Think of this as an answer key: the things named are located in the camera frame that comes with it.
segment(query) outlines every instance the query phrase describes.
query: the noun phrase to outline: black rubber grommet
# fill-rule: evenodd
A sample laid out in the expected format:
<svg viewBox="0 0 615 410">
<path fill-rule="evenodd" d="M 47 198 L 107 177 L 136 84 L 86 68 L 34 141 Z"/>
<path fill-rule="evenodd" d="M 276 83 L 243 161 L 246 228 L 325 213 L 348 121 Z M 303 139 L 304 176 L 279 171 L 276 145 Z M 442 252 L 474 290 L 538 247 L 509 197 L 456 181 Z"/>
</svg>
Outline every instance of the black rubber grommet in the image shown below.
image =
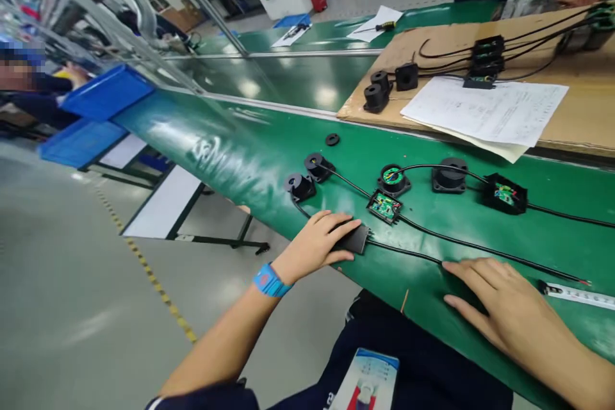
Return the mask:
<svg viewBox="0 0 615 410">
<path fill-rule="evenodd" d="M 338 142 L 340 142 L 340 136 L 337 133 L 331 133 L 325 139 L 325 143 L 327 143 L 327 145 L 336 145 Z"/>
</svg>

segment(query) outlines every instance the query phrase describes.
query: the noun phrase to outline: id card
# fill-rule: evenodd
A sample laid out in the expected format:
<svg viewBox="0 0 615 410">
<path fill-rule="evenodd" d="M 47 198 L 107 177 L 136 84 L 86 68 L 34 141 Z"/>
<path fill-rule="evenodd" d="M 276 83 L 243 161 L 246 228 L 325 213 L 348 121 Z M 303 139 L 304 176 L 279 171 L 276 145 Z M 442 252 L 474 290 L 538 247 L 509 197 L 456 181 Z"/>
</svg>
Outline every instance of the id card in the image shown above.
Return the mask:
<svg viewBox="0 0 615 410">
<path fill-rule="evenodd" d="M 390 410 L 399 359 L 357 349 L 329 410 Z"/>
</svg>

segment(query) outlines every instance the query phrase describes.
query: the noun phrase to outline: blue wristband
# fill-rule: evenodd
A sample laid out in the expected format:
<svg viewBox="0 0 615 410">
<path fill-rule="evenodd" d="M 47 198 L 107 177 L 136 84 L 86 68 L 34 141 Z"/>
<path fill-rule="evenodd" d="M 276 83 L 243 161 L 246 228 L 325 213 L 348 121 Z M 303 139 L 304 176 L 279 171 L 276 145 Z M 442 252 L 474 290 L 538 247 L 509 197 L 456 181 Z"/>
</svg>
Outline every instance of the blue wristband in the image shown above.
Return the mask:
<svg viewBox="0 0 615 410">
<path fill-rule="evenodd" d="M 261 293 L 273 298 L 283 297 L 295 285 L 284 285 L 272 269 L 271 263 L 266 263 L 261 267 L 261 270 L 254 276 L 254 284 Z"/>
</svg>

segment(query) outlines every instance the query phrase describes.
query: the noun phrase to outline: person's left hand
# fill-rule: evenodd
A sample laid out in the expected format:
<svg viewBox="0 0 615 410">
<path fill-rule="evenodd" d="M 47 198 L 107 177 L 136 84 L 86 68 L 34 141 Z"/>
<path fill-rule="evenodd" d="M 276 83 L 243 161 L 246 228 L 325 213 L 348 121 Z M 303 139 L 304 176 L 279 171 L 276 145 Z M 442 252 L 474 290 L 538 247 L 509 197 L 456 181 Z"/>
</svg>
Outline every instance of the person's left hand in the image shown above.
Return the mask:
<svg viewBox="0 0 615 410">
<path fill-rule="evenodd" d="M 324 266 L 338 261 L 352 261 L 354 255 L 349 251 L 331 252 L 339 239 L 361 225 L 361 220 L 357 219 L 332 230 L 351 218 L 345 213 L 332 214 L 329 210 L 312 216 L 286 250 L 271 263 L 280 280 L 285 285 L 292 285 Z"/>
</svg>

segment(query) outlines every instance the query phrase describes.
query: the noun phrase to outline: blue crate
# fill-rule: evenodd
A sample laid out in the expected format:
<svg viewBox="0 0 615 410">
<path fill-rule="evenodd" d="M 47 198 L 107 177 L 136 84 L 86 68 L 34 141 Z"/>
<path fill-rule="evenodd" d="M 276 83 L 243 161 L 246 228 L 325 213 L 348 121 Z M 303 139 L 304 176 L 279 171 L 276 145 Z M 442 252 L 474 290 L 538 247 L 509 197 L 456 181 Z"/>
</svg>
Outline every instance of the blue crate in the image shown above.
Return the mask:
<svg viewBox="0 0 615 410">
<path fill-rule="evenodd" d="M 280 19 L 278 22 L 276 22 L 275 26 L 273 26 L 274 29 L 280 28 L 280 27 L 294 27 L 298 24 L 311 24 L 311 21 L 309 20 L 309 13 L 307 14 L 303 14 L 303 15 L 292 15 L 292 16 L 285 16 L 282 19 Z"/>
<path fill-rule="evenodd" d="M 135 69 L 120 64 L 69 93 L 62 110 L 105 122 L 154 89 Z"/>
<path fill-rule="evenodd" d="M 81 119 L 38 146 L 38 155 L 69 167 L 83 168 L 125 136 L 112 122 Z"/>
</svg>

